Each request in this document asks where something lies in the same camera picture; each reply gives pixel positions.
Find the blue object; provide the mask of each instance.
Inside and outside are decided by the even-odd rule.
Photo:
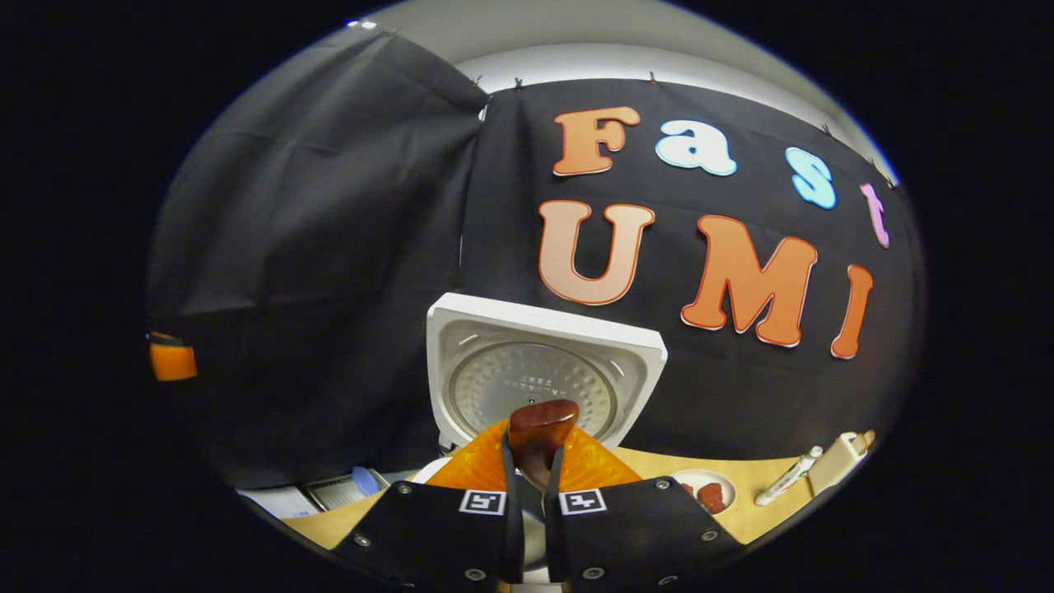
[[[355,467],[351,470],[351,479],[355,481],[358,491],[366,496],[371,496],[380,492],[380,485],[366,468]]]
[[[834,207],[837,201],[835,187],[831,184],[834,177],[826,163],[820,157],[800,147],[788,147],[785,154],[787,163],[797,173],[792,177],[792,181],[794,189],[798,190],[798,195],[824,210]]]

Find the white pen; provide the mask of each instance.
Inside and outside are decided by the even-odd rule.
[[[758,507],[764,507],[765,505],[776,500],[781,494],[786,492],[788,488],[794,486],[795,482],[804,476],[805,473],[808,472],[808,469],[813,467],[813,463],[816,463],[816,460],[819,459],[821,455],[823,455],[823,448],[814,447],[809,450],[807,455],[802,455],[798,458],[798,461],[795,461],[795,464],[792,466],[790,469],[780,477],[780,479],[776,480],[776,483],[768,487],[768,490],[765,492],[759,494],[758,497],[754,499],[754,503]]]

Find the table surface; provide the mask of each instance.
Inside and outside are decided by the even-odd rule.
[[[644,479],[669,476],[682,470],[708,470],[728,478],[736,487],[736,501],[714,519],[743,545],[785,521],[813,499],[806,483],[808,480],[801,479],[772,503],[765,507],[754,503],[755,496],[779,479],[798,460],[797,457],[753,461],[692,459],[623,448],[616,449],[614,454]],[[282,521],[308,539],[332,550],[351,533],[383,494],[382,491],[354,505]]]

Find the black cloth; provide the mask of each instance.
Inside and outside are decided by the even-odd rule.
[[[232,486],[434,458],[425,314],[456,281],[486,99],[412,42],[347,28],[187,157],[155,228],[149,328],[194,349],[198,377],[162,397]]]
[[[631,106],[640,123],[624,125],[619,152],[603,173],[560,177],[562,113]],[[682,169],[656,154],[660,125],[689,119],[728,139],[738,163],[729,176]],[[823,210],[795,190],[784,152],[797,146],[827,164],[838,201]],[[891,237],[875,237],[860,184],[870,182],[884,205]],[[550,199],[583,201],[574,264],[586,277],[607,266],[612,203],[650,207],[636,277],[614,303],[588,307],[560,298],[539,274]],[[705,214],[729,216],[749,230],[762,265],[786,236],[816,246],[801,343],[761,342],[752,328],[709,332],[680,319],[695,301],[706,258],[697,228]],[[837,360],[832,341],[845,316],[848,264],[866,268],[875,285],[867,300],[856,358]],[[635,80],[574,80],[495,93],[474,152],[465,211],[462,279],[470,294],[547,308],[659,332],[669,351],[662,378],[623,446],[701,458],[767,459],[829,446],[839,434],[874,429],[889,434],[914,376],[924,334],[925,276],[918,231],[904,192],[895,193],[874,166],[822,130],[734,95],[680,84]]]

